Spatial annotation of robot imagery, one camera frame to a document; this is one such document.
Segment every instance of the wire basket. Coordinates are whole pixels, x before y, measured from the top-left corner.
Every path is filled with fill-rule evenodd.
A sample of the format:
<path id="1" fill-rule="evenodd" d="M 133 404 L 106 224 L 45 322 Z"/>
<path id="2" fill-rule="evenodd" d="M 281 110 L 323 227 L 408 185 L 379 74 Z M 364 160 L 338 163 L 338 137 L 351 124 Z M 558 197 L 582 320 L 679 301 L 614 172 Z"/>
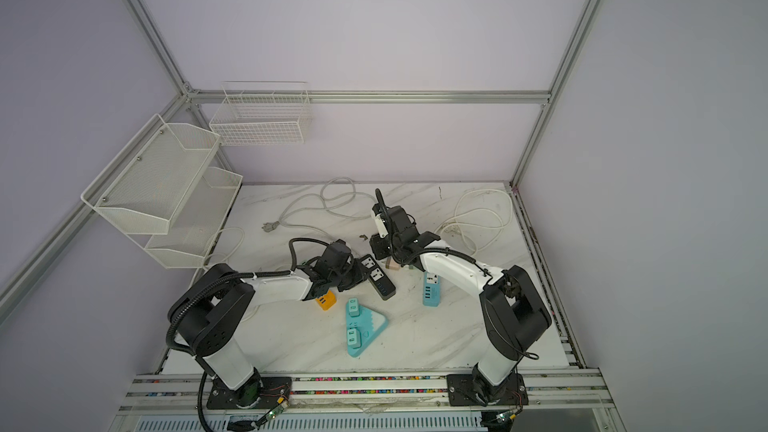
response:
<path id="1" fill-rule="evenodd" d="M 224 82 L 210 129 L 225 146 L 303 144 L 312 123 L 306 82 Z"/>
<path id="2" fill-rule="evenodd" d="M 166 268 L 202 267 L 242 181 L 234 172 L 208 167 L 168 234 L 153 235 L 144 250 Z"/>
<path id="3" fill-rule="evenodd" d="M 219 135 L 186 123 L 166 123 L 106 192 L 81 198 L 123 234 L 168 234 L 219 148 Z"/>

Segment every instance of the robotic arm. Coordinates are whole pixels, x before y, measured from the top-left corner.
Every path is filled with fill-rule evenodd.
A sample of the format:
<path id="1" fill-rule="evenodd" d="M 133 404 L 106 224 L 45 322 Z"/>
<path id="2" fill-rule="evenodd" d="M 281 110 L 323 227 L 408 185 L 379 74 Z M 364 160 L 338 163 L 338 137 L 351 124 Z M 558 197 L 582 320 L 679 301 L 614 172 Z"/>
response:
<path id="1" fill-rule="evenodd" d="M 518 266 L 502 269 L 477 262 L 451 249 L 433 232 L 419 233 L 402 207 L 387 207 L 378 189 L 376 197 L 372 216 L 379 233 L 370 239 L 376 259 L 392 257 L 399 264 L 413 264 L 478 297 L 491 347 L 472 371 L 470 390 L 462 393 L 475 404 L 500 404 L 517 362 L 523 357 L 538 358 L 526 350 L 552 324 L 533 282 Z M 301 241 L 325 245 L 325 251 L 298 265 L 293 243 Z M 168 311 L 168 346 L 194 356 L 205 373 L 214 377 L 214 387 L 228 391 L 228 404 L 238 408 L 256 406 L 264 389 L 258 371 L 233 340 L 247 309 L 320 298 L 331 287 L 343 292 L 368 278 L 368 269 L 344 241 L 328 244 L 294 238 L 289 248 L 290 270 L 238 273 L 217 264 Z M 187 344 L 175 340 L 177 332 Z"/>

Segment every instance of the white mesh shelf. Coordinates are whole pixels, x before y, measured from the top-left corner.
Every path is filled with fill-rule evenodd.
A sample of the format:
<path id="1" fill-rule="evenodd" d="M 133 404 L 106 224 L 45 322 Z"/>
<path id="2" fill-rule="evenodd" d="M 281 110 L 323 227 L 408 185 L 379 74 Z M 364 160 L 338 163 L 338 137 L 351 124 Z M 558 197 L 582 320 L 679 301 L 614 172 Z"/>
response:
<path id="1" fill-rule="evenodd" d="M 312 123 L 304 82 L 225 82 L 210 129 L 225 146 L 304 143 Z"/>
<path id="2" fill-rule="evenodd" d="M 153 235 L 144 250 L 166 268 L 202 267 L 243 177 L 208 167 L 166 235 Z"/>
<path id="3" fill-rule="evenodd" d="M 162 125 L 99 198 L 82 199 L 123 234 L 168 234 L 219 148 L 218 134 Z"/>

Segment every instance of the white marble tabletop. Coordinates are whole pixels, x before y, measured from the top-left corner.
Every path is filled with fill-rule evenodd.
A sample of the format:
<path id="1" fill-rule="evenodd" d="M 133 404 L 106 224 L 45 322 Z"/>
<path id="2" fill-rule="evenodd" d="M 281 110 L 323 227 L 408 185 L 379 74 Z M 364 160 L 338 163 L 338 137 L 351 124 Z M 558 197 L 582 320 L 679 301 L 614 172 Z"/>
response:
<path id="1" fill-rule="evenodd" d="M 262 226 L 278 219 L 283 209 L 302 194 L 319 193 L 321 186 L 243 186 L 235 200 L 227 227 L 245 231 L 243 244 L 228 263 L 238 272 L 271 271 L 287 268 L 290 254 L 287 243 L 293 237 L 313 237 L 327 240 L 318 232 L 300 228 L 278 227 L 264 232 Z M 420 232 L 435 231 L 444 220 L 453 216 L 454 207 L 463 193 L 480 188 L 504 189 L 500 182 L 491 183 L 404 183 L 358 184 L 357 190 L 373 194 L 380 188 L 388 206 L 402 206 L 412 215 Z M 349 185 L 333 185 L 326 189 L 331 197 L 351 190 Z M 351 216 L 367 216 L 353 221 L 334 217 L 323 211 L 304 211 L 287 219 L 288 222 L 310 224 L 324 229 L 335 238 L 347 242 L 358 255 L 369 254 L 367 237 L 376 233 L 370 209 L 373 202 L 357 196 L 348 206 L 337 209 Z M 320 206 L 317 198 L 305 198 L 297 207 Z M 503 219 L 509 214 L 509 202 L 502 194 L 475 194 L 462 202 L 459 212 L 486 207 Z M 486 212 L 464 217 L 466 222 L 497 226 L 498 220 Z M 466 228 L 465 234 L 484 245 L 494 231 Z M 442 237 L 451 246 L 467 252 L 456 234 L 444 232 Z M 237 231 L 223 232 L 216 252 L 227 254 L 240 239 Z M 300 262 L 322 251 L 322 246 L 296 244 Z M 542 293 L 533 261 L 528 254 L 520 229 L 512 216 L 498 240 L 477 255 L 487 264 L 508 268 L 523 267 Z M 352 290 L 336 293 L 338 302 L 323 311 L 314 301 L 279 302 L 262 305 L 256 314 L 243 322 L 235 333 L 246 355 L 262 372 L 356 372 L 396 370 L 448 370 L 470 368 L 477 363 L 490 345 L 477 297 L 466 294 L 455 285 L 441 280 L 441 301 L 436 308 L 422 304 L 423 272 L 416 269 L 384 269 L 397 287 L 394 297 L 384 302 L 368 282 Z M 389 325 L 378 339 L 358 358 L 346 352 L 345 304 L 357 297 L 361 305 L 387 316 Z M 523 359 L 519 368 L 566 368 L 568 360 L 559 334 L 552 325 L 531 348 L 540 360 Z M 186 354 L 172 350 L 166 360 L 164 374 L 194 374 L 200 368 Z"/>

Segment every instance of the yellow connector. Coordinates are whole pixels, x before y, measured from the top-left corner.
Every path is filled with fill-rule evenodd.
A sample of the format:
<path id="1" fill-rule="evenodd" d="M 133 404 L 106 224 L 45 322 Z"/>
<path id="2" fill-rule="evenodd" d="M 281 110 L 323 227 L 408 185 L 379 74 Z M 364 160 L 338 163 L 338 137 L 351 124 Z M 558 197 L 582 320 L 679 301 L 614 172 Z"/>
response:
<path id="1" fill-rule="evenodd" d="M 336 303 L 336 296 L 332 291 L 328 291 L 328 293 L 322 297 L 316 298 L 315 302 L 317 302 L 322 310 L 327 311 Z"/>

